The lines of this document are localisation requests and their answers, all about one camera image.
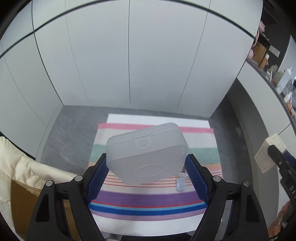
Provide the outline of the translucent square plastic case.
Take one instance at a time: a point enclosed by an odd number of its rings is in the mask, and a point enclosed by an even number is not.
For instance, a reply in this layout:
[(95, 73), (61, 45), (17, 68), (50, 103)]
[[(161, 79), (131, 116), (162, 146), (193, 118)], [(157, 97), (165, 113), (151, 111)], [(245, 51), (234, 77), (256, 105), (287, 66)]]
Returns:
[(106, 165), (123, 183), (138, 186), (181, 173), (188, 149), (178, 125), (163, 123), (110, 137)]

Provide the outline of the brown box on shelf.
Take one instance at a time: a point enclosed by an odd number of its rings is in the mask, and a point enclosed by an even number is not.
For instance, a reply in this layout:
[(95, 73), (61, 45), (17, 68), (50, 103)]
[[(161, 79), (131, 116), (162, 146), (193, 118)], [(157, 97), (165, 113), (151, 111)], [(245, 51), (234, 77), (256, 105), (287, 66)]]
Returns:
[(263, 69), (269, 60), (269, 54), (267, 53), (267, 49), (259, 42), (253, 48), (253, 61), (255, 61), (260, 69)]

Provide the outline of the brown cardboard box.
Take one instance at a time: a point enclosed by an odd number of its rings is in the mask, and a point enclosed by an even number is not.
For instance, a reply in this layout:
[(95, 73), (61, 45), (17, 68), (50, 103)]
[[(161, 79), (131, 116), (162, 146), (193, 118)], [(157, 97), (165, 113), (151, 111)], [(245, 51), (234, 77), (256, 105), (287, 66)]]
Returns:
[(26, 240), (81, 240), (67, 192), (55, 193), (11, 182), (11, 213), (16, 233)]

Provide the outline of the grey blue oval case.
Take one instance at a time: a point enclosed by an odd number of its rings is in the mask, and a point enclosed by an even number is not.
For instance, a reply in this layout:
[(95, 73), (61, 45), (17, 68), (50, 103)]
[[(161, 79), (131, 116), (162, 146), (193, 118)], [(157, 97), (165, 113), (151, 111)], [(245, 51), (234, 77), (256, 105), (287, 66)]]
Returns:
[(186, 189), (186, 179), (179, 177), (176, 179), (176, 190), (177, 192), (183, 192)]

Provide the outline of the striped colourful cloth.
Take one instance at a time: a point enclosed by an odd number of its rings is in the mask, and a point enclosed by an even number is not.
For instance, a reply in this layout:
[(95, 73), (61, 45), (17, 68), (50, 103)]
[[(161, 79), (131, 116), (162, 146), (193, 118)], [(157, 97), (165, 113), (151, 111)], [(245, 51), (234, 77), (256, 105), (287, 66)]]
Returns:
[(103, 153), (109, 173), (89, 207), (106, 232), (129, 225), (129, 232), (147, 235), (145, 224), (162, 235), (191, 231), (206, 204), (185, 171), (185, 157), (193, 154), (212, 174), (222, 175), (212, 128), (101, 123), (90, 162)]

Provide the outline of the cream padded chair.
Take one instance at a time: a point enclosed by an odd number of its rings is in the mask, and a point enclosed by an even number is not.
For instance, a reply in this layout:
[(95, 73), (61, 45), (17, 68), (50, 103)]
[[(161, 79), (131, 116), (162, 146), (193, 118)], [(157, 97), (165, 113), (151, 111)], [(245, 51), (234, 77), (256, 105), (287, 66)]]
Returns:
[(1, 137), (1, 214), (16, 233), (11, 213), (11, 182), (43, 188), (48, 180), (55, 183), (71, 181), (76, 174), (36, 162), (17, 149), (7, 138)]

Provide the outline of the white spray bottle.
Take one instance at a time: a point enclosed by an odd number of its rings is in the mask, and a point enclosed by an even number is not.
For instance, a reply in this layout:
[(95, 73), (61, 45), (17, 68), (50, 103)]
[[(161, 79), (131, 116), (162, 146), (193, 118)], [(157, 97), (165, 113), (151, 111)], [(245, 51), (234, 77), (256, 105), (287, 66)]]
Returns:
[(279, 75), (280, 78), (279, 78), (278, 83), (275, 88), (276, 92), (278, 94), (282, 93), (283, 89), (287, 85), (291, 76), (292, 76), (292, 68), (291, 67), (288, 67), (287, 69), (285, 69), (284, 72), (280, 72), (280, 75)]

